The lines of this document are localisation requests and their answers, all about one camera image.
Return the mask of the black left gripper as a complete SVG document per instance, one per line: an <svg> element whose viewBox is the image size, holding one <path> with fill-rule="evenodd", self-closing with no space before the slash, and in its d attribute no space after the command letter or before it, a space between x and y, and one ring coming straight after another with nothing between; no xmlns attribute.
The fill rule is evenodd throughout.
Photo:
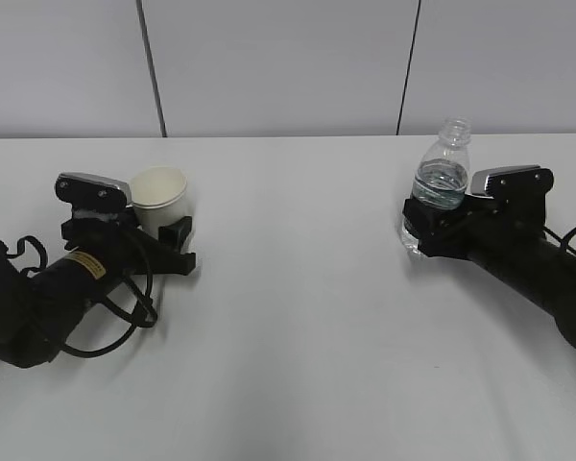
<svg viewBox="0 0 576 461"><path fill-rule="evenodd" d="M158 240L136 224L127 216L63 223L68 253L47 268L47 293L64 303L97 303L127 277L187 276L195 269L196 256L181 251L193 228L191 216L159 227Z"/></svg>

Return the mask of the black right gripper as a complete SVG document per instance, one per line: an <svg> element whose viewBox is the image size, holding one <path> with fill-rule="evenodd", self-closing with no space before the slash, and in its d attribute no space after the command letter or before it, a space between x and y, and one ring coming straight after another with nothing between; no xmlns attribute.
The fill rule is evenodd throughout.
<svg viewBox="0 0 576 461"><path fill-rule="evenodd" d="M425 255L470 260L487 267L555 269L557 250L544 234L546 221L517 206L467 196L439 211L416 198L404 201L401 241Z"/></svg>

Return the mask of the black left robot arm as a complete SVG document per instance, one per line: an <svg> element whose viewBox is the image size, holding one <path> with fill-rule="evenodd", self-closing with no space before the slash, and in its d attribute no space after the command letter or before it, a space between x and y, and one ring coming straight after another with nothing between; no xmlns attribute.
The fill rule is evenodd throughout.
<svg viewBox="0 0 576 461"><path fill-rule="evenodd" d="M153 327L155 276L187 276L196 267L195 255L182 249L192 225L185 216L152 237L129 214L109 222L70 219L61 226L67 253L54 263L31 235L18 240L13 254L0 241L0 360L26 369L61 352L96 358L115 351L137 329ZM69 335L97 304L127 330L94 351L68 345Z"/></svg>

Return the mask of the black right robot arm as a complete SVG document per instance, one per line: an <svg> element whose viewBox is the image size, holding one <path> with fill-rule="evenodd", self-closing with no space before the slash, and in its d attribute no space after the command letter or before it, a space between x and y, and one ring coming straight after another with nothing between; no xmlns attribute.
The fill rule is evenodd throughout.
<svg viewBox="0 0 576 461"><path fill-rule="evenodd" d="M576 350L576 254L569 241L546 237L545 203L467 196L453 210L438 210L415 198L403 215L428 257L468 260L551 315L564 340Z"/></svg>

